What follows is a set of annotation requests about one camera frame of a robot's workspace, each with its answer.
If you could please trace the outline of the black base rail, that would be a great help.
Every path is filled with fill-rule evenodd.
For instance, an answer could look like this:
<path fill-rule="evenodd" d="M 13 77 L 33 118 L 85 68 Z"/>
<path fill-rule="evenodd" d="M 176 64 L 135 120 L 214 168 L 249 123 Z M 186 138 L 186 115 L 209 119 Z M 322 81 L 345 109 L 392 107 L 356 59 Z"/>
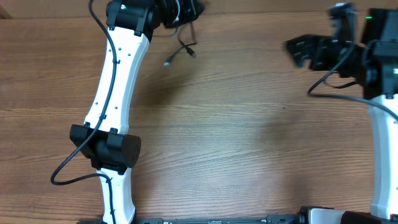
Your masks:
<path fill-rule="evenodd" d="M 295 224 L 299 221 L 298 215 L 268 215 L 260 218 L 138 218 L 133 224 Z"/>

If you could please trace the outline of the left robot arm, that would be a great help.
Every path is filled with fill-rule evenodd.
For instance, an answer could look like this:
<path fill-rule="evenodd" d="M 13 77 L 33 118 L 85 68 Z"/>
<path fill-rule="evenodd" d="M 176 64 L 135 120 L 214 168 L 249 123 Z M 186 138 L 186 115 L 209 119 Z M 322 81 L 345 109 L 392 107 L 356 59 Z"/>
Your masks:
<path fill-rule="evenodd" d="M 131 136 L 129 111 L 142 60 L 154 30 L 191 24 L 205 10 L 202 1 L 110 1 L 106 6 L 107 52 L 94 102 L 70 139 L 91 161 L 104 201 L 98 223 L 133 223 L 131 172 L 141 139 Z"/>

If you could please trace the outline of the cardboard back panel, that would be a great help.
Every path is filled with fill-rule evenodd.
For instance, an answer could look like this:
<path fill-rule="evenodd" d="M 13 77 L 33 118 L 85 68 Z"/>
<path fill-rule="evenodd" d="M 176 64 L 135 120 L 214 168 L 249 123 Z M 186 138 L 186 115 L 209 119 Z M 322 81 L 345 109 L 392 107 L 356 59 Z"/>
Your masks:
<path fill-rule="evenodd" d="M 208 0 L 206 14 L 325 11 L 352 2 L 358 10 L 397 7 L 397 0 Z M 1 0 L 2 19 L 88 17 L 87 0 Z"/>

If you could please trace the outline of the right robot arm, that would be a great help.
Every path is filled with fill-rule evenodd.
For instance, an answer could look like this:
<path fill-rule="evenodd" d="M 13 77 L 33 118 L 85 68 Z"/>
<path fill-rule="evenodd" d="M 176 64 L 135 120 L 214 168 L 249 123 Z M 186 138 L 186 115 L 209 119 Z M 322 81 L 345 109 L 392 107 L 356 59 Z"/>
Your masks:
<path fill-rule="evenodd" d="M 397 223 L 397 10 L 370 8 L 360 43 L 356 43 L 356 10 L 351 3 L 329 9 L 331 36 L 305 34 L 285 42 L 296 66 L 306 60 L 326 74 L 307 91 L 314 98 L 333 98 L 368 106 L 374 144 L 374 188 L 369 214 L 326 207 L 302 207 L 296 223 Z M 360 85 L 363 96 L 314 93 L 337 73 Z"/>

